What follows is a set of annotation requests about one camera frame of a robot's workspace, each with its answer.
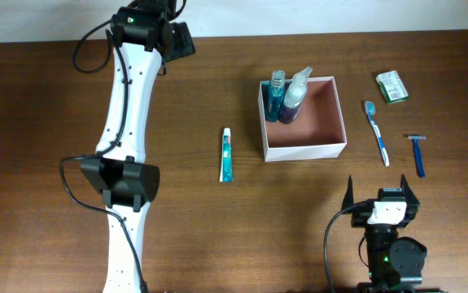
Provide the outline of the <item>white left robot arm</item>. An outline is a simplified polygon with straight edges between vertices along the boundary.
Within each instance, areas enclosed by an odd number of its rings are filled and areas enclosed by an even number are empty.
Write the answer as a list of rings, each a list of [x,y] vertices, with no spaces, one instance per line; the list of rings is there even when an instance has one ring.
[[[106,292],[145,292],[142,245],[160,170],[146,162],[146,128],[155,79],[166,64],[195,53],[183,8],[175,0],[133,1],[108,21],[107,60],[114,60],[112,95],[103,134],[81,171],[103,199],[109,252]]]

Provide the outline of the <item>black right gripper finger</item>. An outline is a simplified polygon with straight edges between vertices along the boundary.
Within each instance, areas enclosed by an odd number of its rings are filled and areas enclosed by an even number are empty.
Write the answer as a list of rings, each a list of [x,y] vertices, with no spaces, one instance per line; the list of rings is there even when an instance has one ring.
[[[418,198],[414,195],[411,188],[409,187],[409,184],[404,174],[402,174],[400,177],[400,188],[404,192],[405,201],[407,204],[420,204]]]
[[[352,188],[352,177],[348,177],[348,185],[343,197],[343,202],[341,204],[341,210],[348,213],[348,209],[354,204],[353,188]]]

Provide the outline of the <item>pink cardboard box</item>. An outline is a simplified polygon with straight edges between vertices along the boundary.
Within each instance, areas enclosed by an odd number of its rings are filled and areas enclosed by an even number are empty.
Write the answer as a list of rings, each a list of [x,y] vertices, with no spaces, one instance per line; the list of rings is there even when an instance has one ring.
[[[348,140],[333,77],[308,80],[298,117],[286,125],[266,119],[269,82],[259,84],[258,106],[265,162],[339,157]]]

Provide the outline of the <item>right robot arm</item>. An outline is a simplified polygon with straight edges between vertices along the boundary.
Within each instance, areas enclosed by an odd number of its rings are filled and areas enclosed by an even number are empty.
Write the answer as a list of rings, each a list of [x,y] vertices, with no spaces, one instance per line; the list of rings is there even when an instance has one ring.
[[[414,292],[422,283],[427,248],[399,230],[414,220],[420,202],[405,177],[398,188],[382,188],[378,197],[356,203],[352,181],[343,198],[341,212],[349,214],[351,227],[362,228],[367,251],[369,281],[358,292]]]

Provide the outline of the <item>teal mouthwash bottle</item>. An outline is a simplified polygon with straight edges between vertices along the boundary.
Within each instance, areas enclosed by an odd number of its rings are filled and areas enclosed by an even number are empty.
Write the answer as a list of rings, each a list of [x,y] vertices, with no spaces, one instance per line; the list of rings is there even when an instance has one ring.
[[[272,73],[268,87],[267,116],[268,122],[276,122],[279,118],[280,106],[286,92],[286,73],[276,70]]]

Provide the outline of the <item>purple spray bottle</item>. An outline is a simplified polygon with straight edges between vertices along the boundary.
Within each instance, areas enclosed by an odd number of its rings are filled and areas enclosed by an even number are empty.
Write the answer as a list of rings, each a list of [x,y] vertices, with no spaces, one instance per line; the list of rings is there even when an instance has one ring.
[[[311,67],[306,67],[292,77],[279,112],[281,123],[289,125],[299,115],[302,102],[308,92],[308,78],[312,71]]]

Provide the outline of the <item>green white soap box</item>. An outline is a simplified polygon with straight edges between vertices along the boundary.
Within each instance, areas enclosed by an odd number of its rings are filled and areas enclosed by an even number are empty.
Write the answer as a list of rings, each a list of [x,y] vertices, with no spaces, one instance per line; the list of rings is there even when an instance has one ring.
[[[401,103],[409,99],[408,91],[397,71],[379,73],[375,80],[387,104]]]

